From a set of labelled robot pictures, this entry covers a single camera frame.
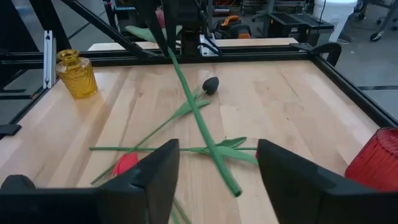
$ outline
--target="white bucket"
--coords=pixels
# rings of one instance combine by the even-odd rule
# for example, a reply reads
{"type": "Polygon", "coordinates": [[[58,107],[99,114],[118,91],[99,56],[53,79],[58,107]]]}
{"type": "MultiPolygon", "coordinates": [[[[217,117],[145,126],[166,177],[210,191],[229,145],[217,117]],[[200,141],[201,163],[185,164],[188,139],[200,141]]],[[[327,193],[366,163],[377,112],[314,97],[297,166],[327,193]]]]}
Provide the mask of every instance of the white bucket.
{"type": "Polygon", "coordinates": [[[326,6],[322,14],[322,20],[335,25],[329,41],[336,42],[341,31],[343,31],[349,15],[354,12],[358,0],[315,0],[314,16],[318,18],[321,16],[325,1],[326,6]]]}

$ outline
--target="yellow glass vase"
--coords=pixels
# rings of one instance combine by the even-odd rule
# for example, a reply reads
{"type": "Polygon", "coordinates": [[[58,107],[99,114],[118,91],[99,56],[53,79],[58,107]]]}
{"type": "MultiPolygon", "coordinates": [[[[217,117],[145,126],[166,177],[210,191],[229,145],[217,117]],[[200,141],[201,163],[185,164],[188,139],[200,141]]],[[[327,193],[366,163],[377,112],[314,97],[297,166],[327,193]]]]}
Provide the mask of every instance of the yellow glass vase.
{"type": "Polygon", "coordinates": [[[89,97],[98,91],[88,58],[79,57],[79,51],[72,49],[59,52],[57,58],[61,61],[55,67],[57,75],[74,98],[89,97]]]}

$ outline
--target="wooden table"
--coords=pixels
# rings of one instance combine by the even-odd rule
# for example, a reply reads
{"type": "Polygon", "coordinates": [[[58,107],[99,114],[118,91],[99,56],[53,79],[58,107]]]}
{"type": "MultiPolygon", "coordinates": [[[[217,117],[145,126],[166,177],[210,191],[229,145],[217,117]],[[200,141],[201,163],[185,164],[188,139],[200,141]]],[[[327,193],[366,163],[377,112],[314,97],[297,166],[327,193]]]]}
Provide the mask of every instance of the wooden table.
{"type": "MultiPolygon", "coordinates": [[[[219,40],[218,45],[289,42],[294,40],[219,40]]],[[[90,50],[117,48],[95,44],[90,50]]],[[[191,90],[209,77],[220,79],[217,94],[206,97],[211,104],[201,109],[216,142],[247,136],[243,146],[256,146],[266,138],[343,174],[378,128],[309,61],[199,63],[181,69],[191,90]]],[[[24,174],[39,187],[89,187],[122,154],[91,152],[89,146],[131,147],[186,100],[171,65],[95,68],[95,76],[96,95],[74,100],[58,82],[19,122],[23,128],[0,141],[0,182],[24,174]]],[[[192,114],[164,127],[145,146],[171,138],[178,138],[180,147],[205,145],[192,114]]],[[[240,161],[228,166],[243,189],[238,198],[209,156],[181,153],[175,196],[193,223],[277,223],[258,167],[240,161]]]]}

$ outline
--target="workbench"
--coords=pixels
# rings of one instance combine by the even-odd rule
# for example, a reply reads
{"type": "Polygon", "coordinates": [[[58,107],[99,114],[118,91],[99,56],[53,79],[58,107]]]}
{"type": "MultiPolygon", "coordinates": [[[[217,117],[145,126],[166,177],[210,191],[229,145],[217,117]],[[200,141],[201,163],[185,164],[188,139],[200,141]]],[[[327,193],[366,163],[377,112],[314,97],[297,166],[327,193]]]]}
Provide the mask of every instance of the workbench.
{"type": "MultiPolygon", "coordinates": [[[[287,45],[294,39],[217,40],[223,45],[287,45]]],[[[153,44],[140,44],[153,48],[153,44]]],[[[122,49],[95,44],[90,50],[122,49]]],[[[200,109],[216,142],[248,137],[243,146],[268,139],[343,175],[379,128],[308,60],[182,64],[190,89],[210,77],[218,91],[200,109]]],[[[74,100],[62,82],[19,121],[22,129],[0,141],[0,182],[24,174],[38,187],[90,187],[123,152],[90,146],[132,147],[167,119],[186,97],[172,65],[95,67],[99,91],[74,100]]],[[[162,128],[143,146],[169,139],[180,147],[205,146],[192,114],[162,128]]],[[[139,157],[147,153],[140,152],[139,157]]],[[[243,189],[234,198],[210,156],[181,152],[178,198],[192,222],[277,223],[258,166],[228,159],[243,189]]]]}

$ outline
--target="black tulip bud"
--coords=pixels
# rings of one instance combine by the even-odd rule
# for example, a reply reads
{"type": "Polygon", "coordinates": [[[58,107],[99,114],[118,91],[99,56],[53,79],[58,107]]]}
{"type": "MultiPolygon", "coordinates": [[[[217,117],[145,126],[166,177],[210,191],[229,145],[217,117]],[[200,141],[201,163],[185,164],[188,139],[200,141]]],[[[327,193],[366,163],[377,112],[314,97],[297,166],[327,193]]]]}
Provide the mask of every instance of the black tulip bud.
{"type": "Polygon", "coordinates": [[[217,91],[219,83],[220,81],[218,81],[217,77],[211,77],[203,83],[203,91],[205,91],[207,95],[213,95],[217,91]]]}

